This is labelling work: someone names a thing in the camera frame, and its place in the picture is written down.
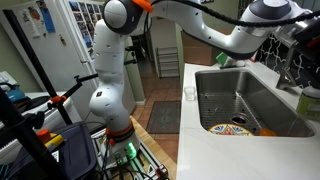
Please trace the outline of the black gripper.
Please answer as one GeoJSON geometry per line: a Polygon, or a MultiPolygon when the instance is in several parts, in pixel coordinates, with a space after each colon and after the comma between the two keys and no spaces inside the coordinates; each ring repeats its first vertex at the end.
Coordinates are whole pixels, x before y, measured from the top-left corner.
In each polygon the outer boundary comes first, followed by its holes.
{"type": "Polygon", "coordinates": [[[320,18],[305,21],[306,28],[294,35],[295,49],[310,61],[320,64],[320,18]]]}

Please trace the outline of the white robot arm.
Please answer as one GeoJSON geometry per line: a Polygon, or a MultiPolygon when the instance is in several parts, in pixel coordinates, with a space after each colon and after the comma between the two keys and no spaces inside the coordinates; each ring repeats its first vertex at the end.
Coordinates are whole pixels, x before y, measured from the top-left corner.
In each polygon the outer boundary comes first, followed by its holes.
{"type": "Polygon", "coordinates": [[[107,124],[109,156],[124,153],[129,146],[140,147],[122,103],[125,41],[143,34],[153,17],[171,20],[189,36],[233,59],[245,60],[278,28],[313,23],[319,13],[293,0],[254,0],[236,20],[201,5],[200,0],[107,0],[94,31],[94,66],[99,85],[89,108],[107,124]]]}

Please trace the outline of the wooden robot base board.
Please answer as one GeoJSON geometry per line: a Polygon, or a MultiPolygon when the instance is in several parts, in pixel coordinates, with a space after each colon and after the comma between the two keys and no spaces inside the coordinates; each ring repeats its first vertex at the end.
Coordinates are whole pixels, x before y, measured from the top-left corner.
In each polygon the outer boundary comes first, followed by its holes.
{"type": "Polygon", "coordinates": [[[158,161],[167,168],[169,179],[176,180],[177,164],[133,116],[131,116],[130,119],[133,123],[137,136],[149,148],[158,161]]]}

